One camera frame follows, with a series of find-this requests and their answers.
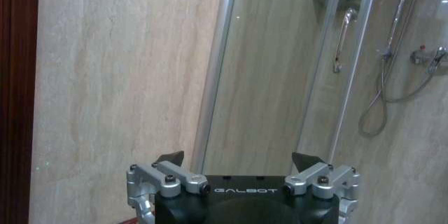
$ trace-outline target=glass shower door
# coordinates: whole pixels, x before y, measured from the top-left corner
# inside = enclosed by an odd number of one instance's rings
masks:
[[[322,113],[316,97],[334,96],[335,104],[344,97],[362,0],[234,0],[232,6],[203,172],[286,175],[300,135],[311,142],[326,137],[338,121],[338,108],[334,121],[310,115]],[[322,94],[316,85],[339,91]]]

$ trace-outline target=dark wood trim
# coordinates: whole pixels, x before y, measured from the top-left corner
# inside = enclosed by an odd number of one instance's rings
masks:
[[[0,223],[28,223],[38,0],[0,0]]]

